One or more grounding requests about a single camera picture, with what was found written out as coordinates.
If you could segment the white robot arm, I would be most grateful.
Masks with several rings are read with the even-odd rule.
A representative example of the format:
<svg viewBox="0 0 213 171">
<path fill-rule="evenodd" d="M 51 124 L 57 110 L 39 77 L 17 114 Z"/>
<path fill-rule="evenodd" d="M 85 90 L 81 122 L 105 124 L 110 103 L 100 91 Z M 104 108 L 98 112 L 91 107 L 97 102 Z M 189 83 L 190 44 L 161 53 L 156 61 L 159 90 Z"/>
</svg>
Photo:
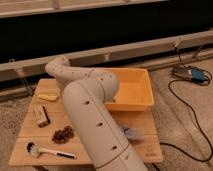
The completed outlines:
<svg viewBox="0 0 213 171">
<path fill-rule="evenodd" d="M 50 61 L 45 70 L 58 82 L 64 110 L 96 171 L 148 171 L 104 105 L 119 89 L 114 73 L 72 67 L 66 57 Z"/>
</svg>

